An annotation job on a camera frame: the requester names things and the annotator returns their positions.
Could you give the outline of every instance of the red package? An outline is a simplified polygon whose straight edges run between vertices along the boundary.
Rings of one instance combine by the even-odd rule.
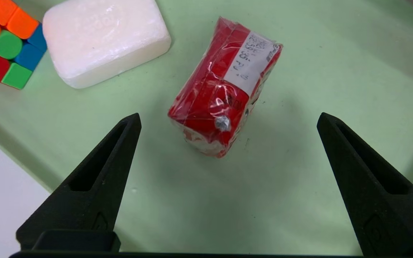
[[[223,157],[253,110],[282,48],[220,17],[208,51],[168,112],[186,141],[208,156]]]

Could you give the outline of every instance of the plastic wrap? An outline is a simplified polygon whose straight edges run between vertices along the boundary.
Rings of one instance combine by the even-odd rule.
[[[223,157],[282,48],[239,23],[219,18],[208,50],[168,112],[186,141],[208,156]]]

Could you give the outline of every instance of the rubik's cube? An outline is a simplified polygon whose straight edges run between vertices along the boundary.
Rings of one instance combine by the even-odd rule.
[[[47,50],[42,24],[0,0],[0,83],[21,90]]]

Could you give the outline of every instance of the barcode label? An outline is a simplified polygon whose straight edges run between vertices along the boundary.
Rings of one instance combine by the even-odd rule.
[[[261,72],[279,49],[278,44],[251,31],[229,66],[224,80],[239,87],[251,97]]]

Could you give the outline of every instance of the green cube tile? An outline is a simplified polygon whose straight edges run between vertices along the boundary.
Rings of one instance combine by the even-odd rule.
[[[30,79],[33,72],[16,63],[10,64],[10,68],[4,76],[2,83],[21,90]]]
[[[3,30],[0,34],[0,57],[5,59],[14,59],[18,53],[22,50],[22,40],[10,33]]]

